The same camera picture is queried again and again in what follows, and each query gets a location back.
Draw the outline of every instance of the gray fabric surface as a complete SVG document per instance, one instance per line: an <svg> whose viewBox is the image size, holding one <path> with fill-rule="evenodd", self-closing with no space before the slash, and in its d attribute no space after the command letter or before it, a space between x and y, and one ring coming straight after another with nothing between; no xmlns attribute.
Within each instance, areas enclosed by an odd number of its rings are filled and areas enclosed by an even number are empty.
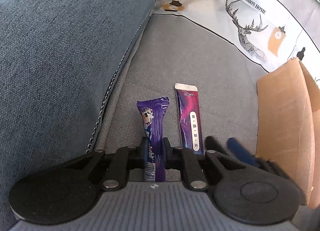
<svg viewBox="0 0 320 231"><path fill-rule="evenodd" d="M255 154L258 131L256 81L266 72L236 47L183 17L153 15L133 57L104 139L107 153L137 145L144 136L136 107L143 101L168 96L164 136L180 145L174 84L195 85L203 137L213 135L224 146L237 138ZM178 173L167 172L167 180Z"/></svg>
<svg viewBox="0 0 320 231"><path fill-rule="evenodd" d="M0 0L0 230L18 179L86 151L154 0Z"/></svg>

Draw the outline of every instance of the deer head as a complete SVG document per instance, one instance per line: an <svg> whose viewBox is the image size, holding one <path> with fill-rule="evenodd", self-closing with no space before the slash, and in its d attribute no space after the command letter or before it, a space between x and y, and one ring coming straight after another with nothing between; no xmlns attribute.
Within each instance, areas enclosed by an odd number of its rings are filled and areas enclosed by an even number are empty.
<svg viewBox="0 0 320 231"><path fill-rule="evenodd" d="M264 29L266 29L268 26L261 28L262 27L262 20L261 20L261 15L260 15L260 24L259 26L256 26L255 28L254 26L254 20L252 20L252 24L250 26L245 26L244 28L239 24L238 22L238 18L236 17L236 13L239 9L236 9L233 13L232 13L232 6L234 3L238 2L240 0L236 0L236 1L232 1L229 5L228 5L228 0L226 0L226 11L228 13L228 15L232 18L233 23L237 26L239 33L241 33L243 36L245 36L246 34L251 34L251 31L253 32L261 32Z"/></svg>

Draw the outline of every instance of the snack package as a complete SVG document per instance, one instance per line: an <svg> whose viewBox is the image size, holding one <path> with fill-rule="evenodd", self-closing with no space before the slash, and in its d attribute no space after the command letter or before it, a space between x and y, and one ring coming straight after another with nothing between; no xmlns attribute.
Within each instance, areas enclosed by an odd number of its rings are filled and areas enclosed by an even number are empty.
<svg viewBox="0 0 320 231"><path fill-rule="evenodd" d="M145 181L165 181L165 162L163 161L162 135L163 117L169 106L169 98L162 97L147 101L137 101L148 138L148 164Z"/></svg>
<svg viewBox="0 0 320 231"><path fill-rule="evenodd" d="M196 86L176 83L181 146L203 154L202 132Z"/></svg>

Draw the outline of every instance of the cardboard flap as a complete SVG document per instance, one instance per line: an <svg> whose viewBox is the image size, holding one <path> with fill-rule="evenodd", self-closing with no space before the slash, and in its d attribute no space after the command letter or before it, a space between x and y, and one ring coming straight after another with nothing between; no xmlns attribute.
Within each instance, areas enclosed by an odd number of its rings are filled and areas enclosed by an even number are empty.
<svg viewBox="0 0 320 231"><path fill-rule="evenodd" d="M305 74L309 73L302 66L298 59L289 60L257 82L257 157L276 162L301 187L309 201L314 172L315 138L303 70ZM313 91L311 81L307 80Z"/></svg>
<svg viewBox="0 0 320 231"><path fill-rule="evenodd" d="M313 174L309 207L315 209L320 205L320 110L312 113L315 129L315 170Z"/></svg>
<svg viewBox="0 0 320 231"><path fill-rule="evenodd" d="M315 80L311 77L310 73L307 71L306 67L299 59L295 59L299 61L306 86L308 89L308 94L310 98L311 110L315 112L320 109L320 90L318 85L316 84Z"/></svg>

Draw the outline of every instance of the antlers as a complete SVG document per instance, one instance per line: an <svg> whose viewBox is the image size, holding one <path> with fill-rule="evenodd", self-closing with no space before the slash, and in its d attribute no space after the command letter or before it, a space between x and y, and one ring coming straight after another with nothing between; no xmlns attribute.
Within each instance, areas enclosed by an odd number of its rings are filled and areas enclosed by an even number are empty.
<svg viewBox="0 0 320 231"><path fill-rule="evenodd" d="M260 15L260 24L259 24L259 26L256 26L256 28L253 28L253 25L254 25L254 19L252 20L252 24L250 25L250 26L245 26L245 30L246 31L253 31L253 32L261 32L261 31L263 31L264 29L266 29L268 26L266 26L266 27L264 27L264 28L262 28L261 29L261 27L262 27L262 20L261 20L261 15Z"/></svg>
<svg viewBox="0 0 320 231"><path fill-rule="evenodd" d="M226 0L226 11L228 13L228 15L230 15L230 17L232 18L232 21L233 23L238 27L240 28L240 24L238 23L238 18L236 17L236 12L239 10L239 9L236 9L233 13L232 12L232 6L235 2L238 2L240 0L236 0L236 1L233 1L231 2L229 5L228 5L228 0Z"/></svg>
<svg viewBox="0 0 320 231"><path fill-rule="evenodd" d="M236 9L233 13L232 13L232 6L235 2L238 2L240 0L236 0L236 1L233 1L231 2L229 5L228 5L228 0L226 0L226 11L228 13L228 15L230 15L230 17L232 18L232 21L233 23L238 27L238 28L242 28L242 26L238 23L238 18L236 17L236 12L239 10L239 9ZM262 19L261 19L261 15L260 15L260 24L259 26L256 26L256 28L253 27L254 25L254 20L252 20L252 24L250 26L245 26L245 31L247 34L250 34L251 32L250 31L254 31L254 32L261 32L263 31L264 29L266 29L268 26L264 27L264 28L261 28L262 27Z"/></svg>

